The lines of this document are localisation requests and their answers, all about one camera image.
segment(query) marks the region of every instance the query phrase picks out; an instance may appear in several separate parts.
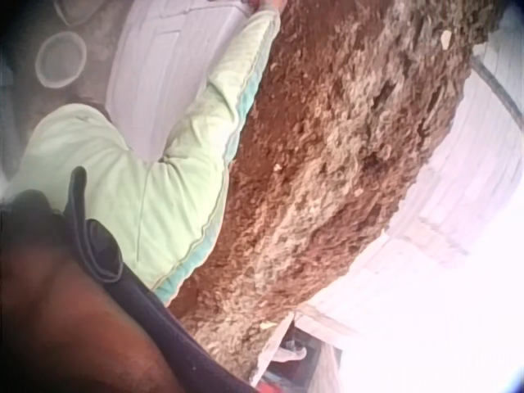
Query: floor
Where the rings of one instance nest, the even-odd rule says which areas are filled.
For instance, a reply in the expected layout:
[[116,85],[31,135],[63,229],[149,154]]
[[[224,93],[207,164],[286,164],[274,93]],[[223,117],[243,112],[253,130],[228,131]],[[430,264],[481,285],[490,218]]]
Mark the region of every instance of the floor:
[[57,90],[40,84],[34,62],[40,45],[47,38],[69,28],[58,17],[52,2],[35,2],[30,12],[20,18],[6,50],[16,77],[13,101],[23,141],[45,115],[69,102],[73,96],[105,103],[116,48],[132,4],[129,0],[110,0],[85,24],[70,29],[87,44],[88,61],[79,79]]

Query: person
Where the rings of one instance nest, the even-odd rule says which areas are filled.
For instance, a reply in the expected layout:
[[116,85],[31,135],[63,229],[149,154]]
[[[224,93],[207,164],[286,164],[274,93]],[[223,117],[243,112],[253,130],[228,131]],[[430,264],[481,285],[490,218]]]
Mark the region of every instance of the person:
[[219,235],[228,164],[285,4],[256,2],[257,11],[230,43],[203,93],[174,125],[158,162],[145,162],[130,151],[100,111],[71,104],[38,124],[7,195],[39,190],[62,211],[70,174],[84,167],[87,217],[111,232],[125,263],[169,304]]
[[194,269],[188,255],[223,213],[227,163],[285,4],[261,1],[154,165],[88,106],[36,128],[0,205],[0,391],[255,391],[151,289]]

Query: jacket sleeve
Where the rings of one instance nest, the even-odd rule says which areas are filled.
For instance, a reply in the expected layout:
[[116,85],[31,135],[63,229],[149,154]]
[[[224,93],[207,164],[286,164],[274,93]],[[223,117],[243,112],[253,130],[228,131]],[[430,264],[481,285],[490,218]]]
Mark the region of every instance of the jacket sleeve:
[[174,126],[162,159],[151,167],[138,259],[157,259],[158,250],[149,251],[166,234],[170,238],[164,241],[163,257],[176,258],[154,287],[174,273],[178,278],[173,285],[178,287],[215,244],[224,213],[228,164],[236,154],[279,28],[279,14],[272,8],[248,20],[211,73],[204,92]]

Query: brown dirt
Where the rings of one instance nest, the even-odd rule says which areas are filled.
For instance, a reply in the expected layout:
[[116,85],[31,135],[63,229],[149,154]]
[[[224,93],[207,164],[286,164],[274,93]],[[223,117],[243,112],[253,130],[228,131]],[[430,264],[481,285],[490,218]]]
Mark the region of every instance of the brown dirt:
[[271,334],[260,324],[345,274],[386,227],[496,16],[491,0],[290,2],[217,247],[173,304],[221,364],[248,378]]

